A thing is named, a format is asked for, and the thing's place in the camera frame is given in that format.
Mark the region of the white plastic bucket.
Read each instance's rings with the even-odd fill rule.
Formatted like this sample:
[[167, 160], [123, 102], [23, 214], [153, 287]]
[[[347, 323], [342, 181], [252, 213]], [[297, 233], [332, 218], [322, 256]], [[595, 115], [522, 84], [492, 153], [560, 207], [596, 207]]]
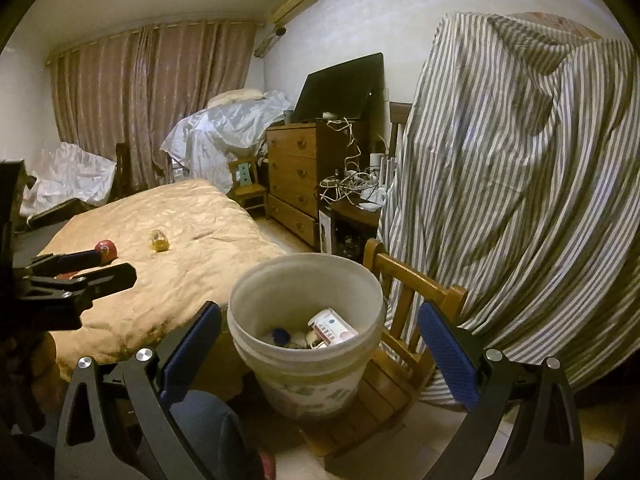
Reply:
[[[335, 346], [309, 349], [308, 321], [333, 309], [358, 332]], [[297, 420], [327, 419], [354, 400], [381, 341], [386, 309], [378, 279], [359, 263], [326, 254], [275, 258], [234, 285], [228, 325], [236, 350], [270, 405]], [[274, 328], [291, 334], [286, 347]]]

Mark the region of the white plastic cover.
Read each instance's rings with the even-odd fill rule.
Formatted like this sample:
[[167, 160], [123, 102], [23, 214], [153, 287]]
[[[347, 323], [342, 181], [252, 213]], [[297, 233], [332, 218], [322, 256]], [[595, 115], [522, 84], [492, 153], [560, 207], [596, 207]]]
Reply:
[[211, 98], [206, 107], [179, 120], [160, 150], [186, 170], [190, 179], [204, 179], [220, 192], [232, 188], [229, 162], [254, 155], [265, 132], [291, 107], [277, 90], [231, 90]]
[[110, 197], [116, 168], [111, 159], [61, 142], [55, 150], [43, 151], [27, 168], [35, 183], [24, 189], [21, 215], [42, 214], [72, 198], [103, 206]]

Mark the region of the wooden chair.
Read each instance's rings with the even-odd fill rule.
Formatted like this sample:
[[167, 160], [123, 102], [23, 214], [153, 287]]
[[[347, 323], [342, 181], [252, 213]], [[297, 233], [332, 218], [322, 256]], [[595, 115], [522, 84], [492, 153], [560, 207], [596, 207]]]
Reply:
[[390, 326], [382, 331], [382, 342], [364, 370], [352, 404], [337, 418], [299, 425], [319, 460], [333, 460], [401, 421], [436, 368], [431, 353], [419, 348], [421, 336], [410, 324], [411, 309], [420, 299], [426, 300], [454, 322], [466, 299], [465, 288], [439, 285], [390, 256], [379, 240], [367, 241], [363, 265], [378, 278], [386, 299], [393, 288], [398, 297], [392, 301]]

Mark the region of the blue bottle cap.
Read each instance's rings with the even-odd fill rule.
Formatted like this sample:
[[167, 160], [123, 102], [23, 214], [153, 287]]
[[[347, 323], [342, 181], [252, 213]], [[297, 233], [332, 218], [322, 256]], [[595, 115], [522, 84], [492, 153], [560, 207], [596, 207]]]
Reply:
[[272, 342], [278, 347], [286, 347], [291, 342], [291, 334], [284, 328], [274, 328], [271, 331]]

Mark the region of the white pink box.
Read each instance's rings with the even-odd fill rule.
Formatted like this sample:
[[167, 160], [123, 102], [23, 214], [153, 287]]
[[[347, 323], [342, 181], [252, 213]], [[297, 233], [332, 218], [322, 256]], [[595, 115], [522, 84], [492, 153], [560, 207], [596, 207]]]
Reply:
[[333, 222], [329, 212], [320, 209], [318, 213], [319, 244], [324, 254], [333, 255]]

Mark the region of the yellow crumpled wrapper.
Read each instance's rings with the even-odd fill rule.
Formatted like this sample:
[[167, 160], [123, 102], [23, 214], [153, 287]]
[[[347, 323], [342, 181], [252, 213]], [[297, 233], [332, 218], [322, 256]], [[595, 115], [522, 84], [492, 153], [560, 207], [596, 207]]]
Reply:
[[167, 252], [170, 248], [168, 237], [161, 230], [151, 232], [150, 244], [153, 252]]

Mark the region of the right white plastic cover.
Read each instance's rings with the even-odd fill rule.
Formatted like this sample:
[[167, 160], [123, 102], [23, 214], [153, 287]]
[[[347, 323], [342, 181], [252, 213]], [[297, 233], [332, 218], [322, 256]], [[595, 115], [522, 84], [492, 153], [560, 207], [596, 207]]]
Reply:
[[232, 188], [229, 162], [254, 155], [265, 132], [291, 107], [277, 90], [231, 90], [211, 98], [206, 107], [179, 120], [160, 150], [186, 170], [190, 179], [204, 179], [220, 192]]

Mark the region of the black television screen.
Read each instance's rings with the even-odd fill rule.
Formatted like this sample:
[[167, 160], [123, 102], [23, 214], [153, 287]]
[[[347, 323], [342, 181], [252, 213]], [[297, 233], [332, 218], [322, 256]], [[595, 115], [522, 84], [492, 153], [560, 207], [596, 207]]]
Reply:
[[296, 122], [313, 122], [326, 114], [360, 119], [370, 97], [384, 86], [384, 55], [376, 52], [317, 70], [306, 77], [294, 108]]

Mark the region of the dark grey mattress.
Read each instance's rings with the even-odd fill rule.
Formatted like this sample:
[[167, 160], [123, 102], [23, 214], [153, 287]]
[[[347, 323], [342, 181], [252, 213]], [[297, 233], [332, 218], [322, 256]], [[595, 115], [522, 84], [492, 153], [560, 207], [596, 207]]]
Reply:
[[27, 266], [71, 218], [91, 209], [94, 206], [71, 198], [41, 214], [22, 217], [16, 231], [14, 266]]

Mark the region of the wooden chest of drawers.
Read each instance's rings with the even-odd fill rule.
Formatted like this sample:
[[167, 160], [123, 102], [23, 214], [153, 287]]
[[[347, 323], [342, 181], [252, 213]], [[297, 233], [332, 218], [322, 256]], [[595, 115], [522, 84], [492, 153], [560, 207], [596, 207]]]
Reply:
[[320, 182], [369, 155], [369, 124], [307, 122], [270, 127], [268, 211], [303, 242], [319, 246]]

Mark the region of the left white plastic cover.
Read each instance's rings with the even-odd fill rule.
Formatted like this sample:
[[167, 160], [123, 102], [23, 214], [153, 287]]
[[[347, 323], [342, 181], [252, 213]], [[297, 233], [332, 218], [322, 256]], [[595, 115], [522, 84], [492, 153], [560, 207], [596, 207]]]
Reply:
[[61, 142], [55, 150], [43, 151], [27, 168], [35, 183], [24, 189], [21, 215], [42, 214], [72, 198], [103, 206], [110, 197], [116, 168], [111, 159]]

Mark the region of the wall air conditioner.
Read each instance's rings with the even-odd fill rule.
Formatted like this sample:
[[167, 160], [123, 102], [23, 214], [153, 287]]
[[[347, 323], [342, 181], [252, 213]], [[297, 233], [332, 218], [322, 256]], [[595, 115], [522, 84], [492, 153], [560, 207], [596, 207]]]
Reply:
[[255, 58], [264, 58], [272, 47], [286, 34], [288, 25], [300, 14], [314, 6], [319, 0], [285, 0], [268, 14], [270, 32], [254, 50]]

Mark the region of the white wet wipes pack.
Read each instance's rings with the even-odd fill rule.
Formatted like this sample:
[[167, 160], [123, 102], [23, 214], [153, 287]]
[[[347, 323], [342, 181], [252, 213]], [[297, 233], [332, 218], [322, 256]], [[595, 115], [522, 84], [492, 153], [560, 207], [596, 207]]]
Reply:
[[305, 340], [309, 349], [335, 346], [358, 335], [333, 309], [320, 311], [308, 321], [307, 326]]

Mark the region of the pink-brown curtain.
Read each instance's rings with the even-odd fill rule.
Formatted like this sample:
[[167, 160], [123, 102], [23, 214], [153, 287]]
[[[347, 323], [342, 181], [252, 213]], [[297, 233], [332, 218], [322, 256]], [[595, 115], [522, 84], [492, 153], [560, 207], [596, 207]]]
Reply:
[[105, 158], [126, 144], [137, 191], [169, 182], [160, 144], [179, 120], [244, 86], [257, 29], [235, 20], [152, 24], [52, 52], [58, 136]]

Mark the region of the striped grey white sheet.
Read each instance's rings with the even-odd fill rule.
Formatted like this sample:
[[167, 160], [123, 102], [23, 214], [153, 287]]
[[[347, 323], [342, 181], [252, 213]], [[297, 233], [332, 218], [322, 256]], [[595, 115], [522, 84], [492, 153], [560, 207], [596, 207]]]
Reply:
[[639, 57], [451, 12], [422, 67], [378, 224], [387, 251], [468, 296], [487, 347], [556, 356], [582, 390], [639, 349]]

